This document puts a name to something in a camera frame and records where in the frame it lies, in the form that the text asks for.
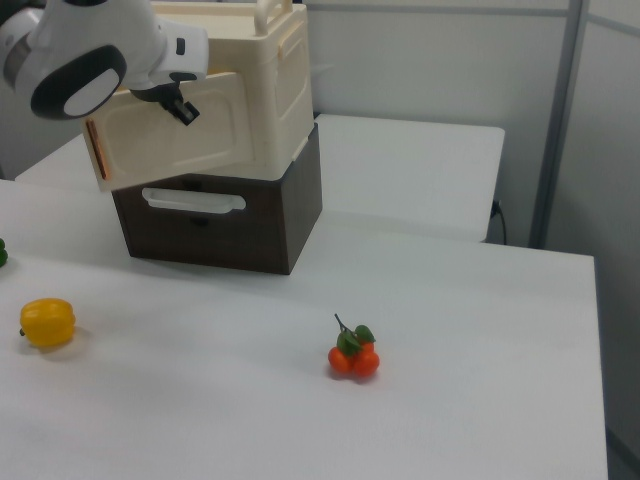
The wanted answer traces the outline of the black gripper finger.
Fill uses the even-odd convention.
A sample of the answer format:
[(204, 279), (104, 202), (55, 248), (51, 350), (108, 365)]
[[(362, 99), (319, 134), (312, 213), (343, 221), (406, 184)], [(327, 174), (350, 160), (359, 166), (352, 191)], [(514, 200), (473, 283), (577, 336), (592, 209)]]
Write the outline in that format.
[(161, 106), (185, 126), (200, 116), (200, 111), (181, 96), (174, 96), (160, 102)]
[(170, 100), (170, 87), (166, 85), (155, 86), (145, 90), (131, 89), (130, 92), (136, 99), (149, 103), (164, 105)]

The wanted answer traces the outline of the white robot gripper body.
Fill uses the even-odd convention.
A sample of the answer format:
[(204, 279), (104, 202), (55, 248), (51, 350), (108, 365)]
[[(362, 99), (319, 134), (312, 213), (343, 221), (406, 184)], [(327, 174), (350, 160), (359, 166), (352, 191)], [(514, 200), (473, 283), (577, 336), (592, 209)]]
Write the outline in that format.
[(157, 32), (153, 62), (148, 71), (154, 85), (206, 78), (209, 43), (203, 28), (158, 19)]

